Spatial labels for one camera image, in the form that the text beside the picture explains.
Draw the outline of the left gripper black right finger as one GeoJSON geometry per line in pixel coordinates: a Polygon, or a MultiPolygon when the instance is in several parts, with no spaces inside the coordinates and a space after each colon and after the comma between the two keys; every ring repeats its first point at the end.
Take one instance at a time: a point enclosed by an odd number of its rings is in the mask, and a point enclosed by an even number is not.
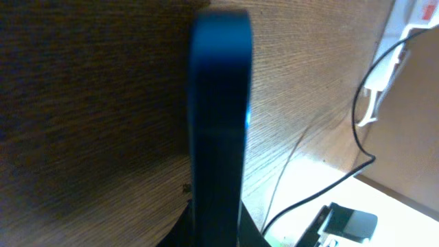
{"type": "Polygon", "coordinates": [[[241,202],[238,242],[239,247],[270,247],[269,243],[259,232],[243,202],[241,202]]]}

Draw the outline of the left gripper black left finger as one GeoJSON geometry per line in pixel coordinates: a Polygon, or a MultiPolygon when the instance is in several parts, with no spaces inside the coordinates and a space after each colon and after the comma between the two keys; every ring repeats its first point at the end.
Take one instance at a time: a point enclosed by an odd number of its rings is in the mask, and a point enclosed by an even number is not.
{"type": "Polygon", "coordinates": [[[170,232],[156,245],[156,247],[192,247],[193,246],[193,208],[192,201],[174,224],[170,232]]]}

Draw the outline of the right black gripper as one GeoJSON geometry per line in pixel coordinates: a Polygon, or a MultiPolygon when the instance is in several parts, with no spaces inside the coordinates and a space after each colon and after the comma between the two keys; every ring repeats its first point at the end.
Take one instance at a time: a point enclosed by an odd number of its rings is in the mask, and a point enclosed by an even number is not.
{"type": "Polygon", "coordinates": [[[339,246],[330,235],[365,244],[372,239],[378,217],[364,211],[342,207],[334,202],[323,206],[302,234],[295,247],[339,246]]]}

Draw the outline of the blue Galaxy smartphone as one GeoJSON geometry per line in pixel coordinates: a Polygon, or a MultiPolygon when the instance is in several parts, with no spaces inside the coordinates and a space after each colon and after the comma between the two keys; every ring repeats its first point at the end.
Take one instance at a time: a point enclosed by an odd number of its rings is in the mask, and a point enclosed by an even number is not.
{"type": "Polygon", "coordinates": [[[195,246],[237,243],[251,71],[248,12],[199,12],[191,34],[188,85],[195,246]]]}

